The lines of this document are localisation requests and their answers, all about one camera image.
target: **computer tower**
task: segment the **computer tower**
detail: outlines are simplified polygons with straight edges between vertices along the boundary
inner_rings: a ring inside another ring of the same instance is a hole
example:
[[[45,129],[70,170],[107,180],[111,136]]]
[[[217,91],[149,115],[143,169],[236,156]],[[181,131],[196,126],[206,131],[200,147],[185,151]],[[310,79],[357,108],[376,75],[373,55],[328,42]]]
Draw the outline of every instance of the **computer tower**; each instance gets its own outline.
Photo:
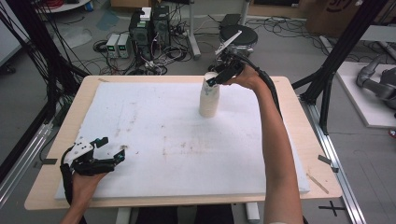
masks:
[[[170,27],[169,27],[169,6],[155,7],[152,14],[154,23],[154,32],[157,44],[162,48],[171,45]]]
[[[147,61],[152,60],[152,52],[155,51],[156,44],[153,43],[154,29],[152,20],[141,21],[141,10],[134,12],[129,25],[129,33],[133,42],[133,49],[136,59],[140,56]]]

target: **electronic device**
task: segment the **electronic device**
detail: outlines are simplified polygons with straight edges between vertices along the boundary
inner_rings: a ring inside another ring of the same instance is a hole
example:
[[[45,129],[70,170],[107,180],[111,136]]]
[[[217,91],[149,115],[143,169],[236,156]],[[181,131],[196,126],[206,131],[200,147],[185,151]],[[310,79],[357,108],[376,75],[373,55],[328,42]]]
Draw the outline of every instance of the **electronic device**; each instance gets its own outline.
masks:
[[[155,7],[152,14],[157,44],[162,48],[171,45],[169,6]]]
[[[144,58],[146,61],[152,61],[152,53],[155,51],[153,41],[153,24],[150,21],[140,20],[141,9],[134,12],[129,25],[129,33],[133,42],[134,54],[137,59]]]
[[[224,16],[224,19],[220,23],[220,29],[229,26],[238,24],[241,19],[241,14],[227,14]]]
[[[107,55],[109,58],[118,58],[119,48],[117,48],[117,43],[119,42],[120,35],[111,35],[106,43]]]
[[[131,37],[128,34],[121,34],[117,44],[121,58],[129,58],[132,53]]]

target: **table leg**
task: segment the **table leg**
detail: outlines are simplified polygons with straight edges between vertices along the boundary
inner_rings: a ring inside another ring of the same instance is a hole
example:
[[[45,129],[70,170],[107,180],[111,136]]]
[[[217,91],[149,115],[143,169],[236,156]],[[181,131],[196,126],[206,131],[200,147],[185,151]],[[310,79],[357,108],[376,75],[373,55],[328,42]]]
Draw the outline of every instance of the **table leg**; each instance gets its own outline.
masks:
[[[247,209],[247,221],[249,223],[260,222],[259,205],[257,203],[245,203]]]
[[[116,224],[129,224],[131,212],[131,207],[120,207],[117,213]]]

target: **white cylindrical object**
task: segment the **white cylindrical object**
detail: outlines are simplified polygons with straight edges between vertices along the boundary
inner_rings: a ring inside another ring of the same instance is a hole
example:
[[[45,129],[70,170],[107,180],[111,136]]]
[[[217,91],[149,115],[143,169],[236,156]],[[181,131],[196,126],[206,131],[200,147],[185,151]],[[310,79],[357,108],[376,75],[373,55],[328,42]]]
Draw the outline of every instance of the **white cylindrical object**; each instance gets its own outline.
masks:
[[[204,83],[201,89],[201,96],[199,102],[199,113],[204,118],[213,118],[216,115],[219,104],[219,85],[210,87],[207,85],[207,80],[216,77],[218,74],[215,72],[208,72],[205,74]]]

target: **white paper sheet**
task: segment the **white paper sheet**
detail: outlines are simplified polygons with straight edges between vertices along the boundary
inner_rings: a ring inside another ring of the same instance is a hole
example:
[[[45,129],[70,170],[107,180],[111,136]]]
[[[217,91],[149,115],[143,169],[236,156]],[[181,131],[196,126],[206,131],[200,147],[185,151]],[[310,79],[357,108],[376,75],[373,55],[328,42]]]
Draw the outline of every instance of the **white paper sheet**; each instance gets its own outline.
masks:
[[[108,174],[96,198],[265,192],[261,122],[253,92],[220,87],[217,115],[198,113],[200,83],[101,83],[79,135],[109,143],[94,151],[126,160]],[[309,185],[293,147],[300,192]],[[64,198],[62,183],[55,198]]]

